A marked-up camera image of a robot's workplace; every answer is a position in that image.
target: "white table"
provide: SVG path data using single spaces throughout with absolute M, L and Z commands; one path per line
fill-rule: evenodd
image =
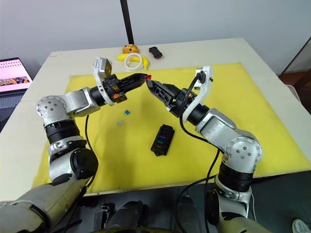
M 164 58 L 155 60 L 140 46 L 151 62 L 149 69 L 194 67 L 241 62 L 254 83 L 284 123 L 293 139 L 311 161 L 311 115 L 292 95 L 250 45 L 242 38 L 156 45 Z M 35 106 L 47 95 L 62 95 L 70 75 L 91 74 L 96 56 L 108 58 L 113 72 L 124 72 L 115 60 L 121 48 L 52 52 L 29 90 L 0 133 L 0 201 L 15 200 L 31 188 L 47 141 L 42 119 Z

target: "laptop screen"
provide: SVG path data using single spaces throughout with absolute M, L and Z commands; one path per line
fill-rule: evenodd
M 0 93 L 27 89 L 31 83 L 19 58 L 0 60 Z

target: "yellow foam mat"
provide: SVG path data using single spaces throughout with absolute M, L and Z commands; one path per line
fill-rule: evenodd
M 213 65 L 214 82 L 205 104 L 231 118 L 238 128 L 252 132 L 263 147 L 263 158 L 255 177 L 308 170 L 311 167 L 283 123 L 252 82 L 240 63 Z M 131 73 L 117 73 L 119 79 Z M 195 68 L 148 70 L 152 79 L 188 88 Z M 73 76 L 67 92 L 84 86 L 95 86 L 93 76 Z M 134 190 L 190 183 L 206 176 L 216 149 L 185 134 L 179 120 L 166 111 L 147 85 L 126 94 L 128 100 L 114 106 L 103 106 L 90 115 L 88 136 L 98 157 L 99 169 L 88 192 Z M 76 123 L 85 136 L 85 117 Z M 150 151 L 162 124 L 175 129 L 167 156 L 156 157 Z M 192 132 L 194 126 L 185 124 Z M 47 145 L 34 186 L 50 182 Z M 212 175 L 219 170 L 219 158 Z

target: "laptop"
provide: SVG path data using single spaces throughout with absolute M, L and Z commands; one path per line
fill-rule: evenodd
M 0 132 L 32 81 L 18 57 L 0 60 Z

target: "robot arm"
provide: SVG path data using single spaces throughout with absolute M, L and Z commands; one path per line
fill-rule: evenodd
M 200 89 L 198 95 L 157 81 L 147 81 L 147 86 L 169 112 L 176 117 L 182 113 L 183 122 L 193 124 L 200 135 L 223 153 L 219 173 L 215 177 L 216 187 L 207 193 L 206 218 L 220 232 L 240 232 L 237 231 L 240 229 L 268 232 L 247 219 L 252 193 L 250 184 L 262 157 L 262 147 L 252 133 L 238 129 L 223 113 L 202 104 L 210 92 L 212 68 L 199 68 L 196 75 L 198 80 L 194 88 Z
M 61 96 L 47 96 L 37 103 L 50 142 L 49 174 L 51 183 L 35 187 L 0 209 L 1 232 L 49 232 L 87 189 L 98 161 L 86 148 L 75 117 L 98 111 L 105 104 L 127 100 L 125 93 L 141 86 L 147 74 L 133 74 L 119 80 L 110 75 L 107 59 L 97 58 L 94 77 L 97 86 L 84 87 Z

